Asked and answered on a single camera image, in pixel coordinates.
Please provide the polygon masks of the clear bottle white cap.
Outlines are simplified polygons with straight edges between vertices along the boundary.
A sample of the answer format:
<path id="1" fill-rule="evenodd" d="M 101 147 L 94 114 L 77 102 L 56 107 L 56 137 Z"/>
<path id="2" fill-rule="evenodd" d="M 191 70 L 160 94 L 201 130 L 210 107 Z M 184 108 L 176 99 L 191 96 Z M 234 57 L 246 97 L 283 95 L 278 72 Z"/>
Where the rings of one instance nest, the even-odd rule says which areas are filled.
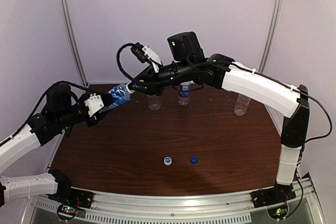
<path id="1" fill-rule="evenodd" d="M 161 108 L 161 97 L 159 95 L 147 95 L 148 106 L 152 111 L 157 111 Z"/>

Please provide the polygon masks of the blue bottle cap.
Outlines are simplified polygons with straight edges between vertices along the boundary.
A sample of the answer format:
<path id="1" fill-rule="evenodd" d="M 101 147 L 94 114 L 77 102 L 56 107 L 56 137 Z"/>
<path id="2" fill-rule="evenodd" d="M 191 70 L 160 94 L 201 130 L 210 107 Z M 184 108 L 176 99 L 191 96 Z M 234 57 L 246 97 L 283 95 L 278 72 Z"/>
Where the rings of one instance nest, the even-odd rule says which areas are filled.
<path id="1" fill-rule="evenodd" d="M 190 157 L 190 162 L 192 164 L 196 164 L 199 161 L 199 158 L 197 156 L 191 156 Z"/>

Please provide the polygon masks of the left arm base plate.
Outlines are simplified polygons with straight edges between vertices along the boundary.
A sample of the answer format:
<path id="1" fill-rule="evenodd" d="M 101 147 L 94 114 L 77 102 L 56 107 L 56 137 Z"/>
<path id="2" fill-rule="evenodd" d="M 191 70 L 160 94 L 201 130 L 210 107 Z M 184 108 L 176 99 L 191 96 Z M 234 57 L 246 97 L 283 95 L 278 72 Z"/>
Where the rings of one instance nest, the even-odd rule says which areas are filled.
<path id="1" fill-rule="evenodd" d="M 67 193 L 47 195 L 48 199 L 60 203 L 56 215 L 61 221 L 68 223 L 76 217 L 84 217 L 86 210 L 91 208 L 94 193 L 87 190 L 70 188 Z"/>

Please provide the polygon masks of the Pepsi bottle blue label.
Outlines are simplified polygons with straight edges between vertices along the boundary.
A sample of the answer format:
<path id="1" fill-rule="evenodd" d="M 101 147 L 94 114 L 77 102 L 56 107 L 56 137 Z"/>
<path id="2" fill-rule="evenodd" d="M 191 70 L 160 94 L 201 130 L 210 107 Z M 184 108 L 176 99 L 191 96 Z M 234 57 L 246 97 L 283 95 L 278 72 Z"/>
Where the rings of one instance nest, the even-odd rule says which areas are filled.
<path id="1" fill-rule="evenodd" d="M 182 82 L 178 88 L 178 104 L 180 106 L 188 106 L 190 102 L 191 82 Z"/>

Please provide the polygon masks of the blue label water bottle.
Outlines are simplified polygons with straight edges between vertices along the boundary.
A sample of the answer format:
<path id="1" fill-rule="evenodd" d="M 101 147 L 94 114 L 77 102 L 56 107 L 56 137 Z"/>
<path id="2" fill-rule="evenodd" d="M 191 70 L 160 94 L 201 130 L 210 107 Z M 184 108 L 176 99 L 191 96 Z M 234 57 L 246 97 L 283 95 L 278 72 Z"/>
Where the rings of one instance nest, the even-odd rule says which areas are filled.
<path id="1" fill-rule="evenodd" d="M 118 86 L 113 87 L 111 90 L 107 92 L 109 98 L 112 99 L 110 105 L 105 105 L 100 112 L 105 112 L 109 110 L 113 110 L 116 107 L 126 104 L 130 101 L 131 95 L 134 91 L 128 88 L 127 84 L 120 84 Z"/>

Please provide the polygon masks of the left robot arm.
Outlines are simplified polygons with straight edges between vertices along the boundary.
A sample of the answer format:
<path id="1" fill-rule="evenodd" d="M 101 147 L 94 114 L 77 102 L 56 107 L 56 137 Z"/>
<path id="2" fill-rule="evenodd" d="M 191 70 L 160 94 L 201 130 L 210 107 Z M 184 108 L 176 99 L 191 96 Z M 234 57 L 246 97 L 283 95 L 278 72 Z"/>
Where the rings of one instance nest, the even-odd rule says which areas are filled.
<path id="1" fill-rule="evenodd" d="M 42 111 L 32 111 L 18 130 L 1 141 L 1 171 L 25 154 L 46 145 L 69 127 L 82 122 L 86 122 L 88 127 L 96 125 L 113 104 L 111 94 L 68 81 L 54 83 L 41 98 L 46 100 Z M 74 196 L 71 180 L 60 170 L 32 176 L 1 177 L 1 205 L 43 194 L 68 201 Z"/>

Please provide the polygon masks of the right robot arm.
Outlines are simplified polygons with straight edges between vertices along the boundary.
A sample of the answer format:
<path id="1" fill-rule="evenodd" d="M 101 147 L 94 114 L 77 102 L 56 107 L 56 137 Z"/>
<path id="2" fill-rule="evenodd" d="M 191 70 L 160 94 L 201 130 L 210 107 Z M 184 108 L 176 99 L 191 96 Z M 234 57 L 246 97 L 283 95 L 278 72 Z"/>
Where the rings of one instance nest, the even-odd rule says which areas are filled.
<path id="1" fill-rule="evenodd" d="M 308 131 L 307 88 L 289 86 L 265 77 L 221 54 L 206 58 L 196 33 L 192 31 L 171 36 L 167 41 L 174 62 L 166 66 L 148 46 L 131 45 L 137 59 L 150 66 L 133 78 L 129 88 L 148 95 L 160 95 L 166 86 L 192 81 L 247 96 L 275 109 L 284 116 L 276 184 L 289 186 Z"/>

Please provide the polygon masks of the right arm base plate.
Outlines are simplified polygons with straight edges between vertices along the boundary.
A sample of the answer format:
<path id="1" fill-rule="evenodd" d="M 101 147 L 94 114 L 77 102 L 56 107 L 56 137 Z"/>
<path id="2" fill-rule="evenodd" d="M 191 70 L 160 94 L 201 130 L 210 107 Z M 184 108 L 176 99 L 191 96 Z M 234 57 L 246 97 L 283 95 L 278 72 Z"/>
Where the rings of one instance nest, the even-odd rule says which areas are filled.
<path id="1" fill-rule="evenodd" d="M 289 213 L 288 201 L 296 198 L 293 185 L 278 185 L 250 193 L 254 208 L 266 207 L 273 220 L 284 220 Z"/>

